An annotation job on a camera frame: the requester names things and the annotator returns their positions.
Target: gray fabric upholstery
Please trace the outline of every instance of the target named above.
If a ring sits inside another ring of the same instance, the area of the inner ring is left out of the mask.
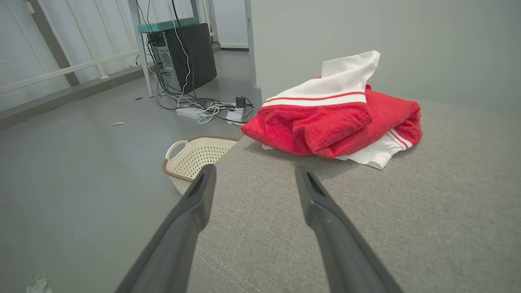
[[[188,292],[328,292],[295,166],[314,170],[405,292],[520,292],[521,120],[421,102],[424,138],[377,170],[266,151],[217,162]]]

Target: folded cloth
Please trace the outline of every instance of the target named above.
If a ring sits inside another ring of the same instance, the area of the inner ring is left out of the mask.
[[[385,166],[420,141],[421,114],[416,102],[366,90],[379,58],[371,51],[324,62],[321,78],[267,99],[242,131],[295,155]]]

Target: laundry basket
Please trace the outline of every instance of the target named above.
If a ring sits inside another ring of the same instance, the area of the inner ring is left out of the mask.
[[[163,172],[170,176],[173,185],[184,194],[203,166],[215,163],[238,141],[221,136],[198,136],[178,141],[166,152]],[[182,144],[184,148],[170,158],[174,148]]]

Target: white power strip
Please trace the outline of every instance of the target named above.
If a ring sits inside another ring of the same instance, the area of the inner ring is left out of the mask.
[[[242,118],[244,115],[244,108],[232,108],[228,110],[228,114],[226,115],[227,120],[233,120],[237,123],[243,123]]]
[[[180,109],[176,109],[176,112],[177,112],[177,115],[179,115],[179,116],[184,116],[184,117],[188,117],[188,118],[192,118],[192,119],[197,119],[198,120],[202,116],[201,116],[201,113],[195,113],[194,112],[195,110],[201,110],[201,109],[196,108],[196,107],[183,106]]]

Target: white cable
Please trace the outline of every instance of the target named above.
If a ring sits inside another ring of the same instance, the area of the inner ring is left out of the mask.
[[[172,15],[172,9],[168,9],[169,12],[170,12],[170,17],[172,19],[172,22],[173,22],[173,30],[176,32],[176,37],[177,37],[177,40],[179,41],[179,44],[181,44],[181,49],[183,49],[183,53],[185,54],[185,56],[187,57],[187,67],[188,67],[188,73],[187,73],[187,76],[186,78],[184,79],[184,86],[183,86],[183,89],[181,91],[181,95],[179,96],[179,99],[177,100],[177,107],[179,107],[179,100],[183,98],[183,95],[184,95],[184,88],[187,86],[188,84],[188,76],[190,75],[190,73],[192,72],[191,69],[190,69],[190,58],[187,54],[187,52],[184,50],[184,45],[183,43],[181,42],[181,39],[179,38],[179,34],[177,33],[177,29],[176,29],[176,21],[174,20],[174,17]]]

